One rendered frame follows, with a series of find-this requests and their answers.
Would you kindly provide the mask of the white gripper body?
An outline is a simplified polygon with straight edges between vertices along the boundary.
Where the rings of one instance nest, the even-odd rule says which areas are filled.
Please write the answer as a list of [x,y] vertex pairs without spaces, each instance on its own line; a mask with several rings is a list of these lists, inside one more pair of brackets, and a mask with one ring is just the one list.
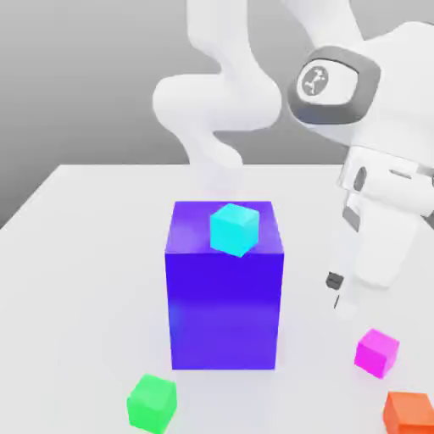
[[341,271],[344,284],[388,288],[399,275],[422,224],[419,215],[349,193],[342,211],[348,231]]

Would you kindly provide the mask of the small magenta cube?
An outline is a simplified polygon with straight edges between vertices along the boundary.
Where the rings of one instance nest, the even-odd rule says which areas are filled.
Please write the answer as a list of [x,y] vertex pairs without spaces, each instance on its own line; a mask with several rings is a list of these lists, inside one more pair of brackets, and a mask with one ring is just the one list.
[[393,367],[400,341],[376,329],[370,329],[359,340],[354,364],[378,379]]

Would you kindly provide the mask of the small cyan cube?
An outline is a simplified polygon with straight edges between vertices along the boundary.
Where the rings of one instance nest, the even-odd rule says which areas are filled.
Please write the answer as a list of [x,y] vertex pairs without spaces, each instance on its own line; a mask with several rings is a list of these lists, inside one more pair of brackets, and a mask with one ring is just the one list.
[[259,242],[259,211],[228,203],[210,216],[210,247],[241,258]]

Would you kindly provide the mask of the small orange cube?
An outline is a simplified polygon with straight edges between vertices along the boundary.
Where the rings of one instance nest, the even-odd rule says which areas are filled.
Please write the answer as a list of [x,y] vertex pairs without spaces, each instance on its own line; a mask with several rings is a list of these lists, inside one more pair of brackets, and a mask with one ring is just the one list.
[[389,392],[382,419],[387,434],[434,434],[434,408],[425,393]]

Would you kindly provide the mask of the small green cube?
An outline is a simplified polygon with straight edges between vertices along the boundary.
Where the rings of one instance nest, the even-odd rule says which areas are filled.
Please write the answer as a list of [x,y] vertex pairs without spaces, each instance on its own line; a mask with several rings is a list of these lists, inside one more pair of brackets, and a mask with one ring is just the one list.
[[152,434],[164,434],[177,408],[176,384],[146,374],[126,400],[128,419]]

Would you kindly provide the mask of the large purple box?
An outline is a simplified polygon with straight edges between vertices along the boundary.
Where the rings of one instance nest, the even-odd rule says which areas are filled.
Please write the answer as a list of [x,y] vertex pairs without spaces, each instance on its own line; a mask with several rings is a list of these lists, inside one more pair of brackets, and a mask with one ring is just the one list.
[[175,370],[272,370],[284,249],[273,205],[259,212],[259,242],[241,258],[210,246],[210,217],[222,202],[177,201],[164,252]]

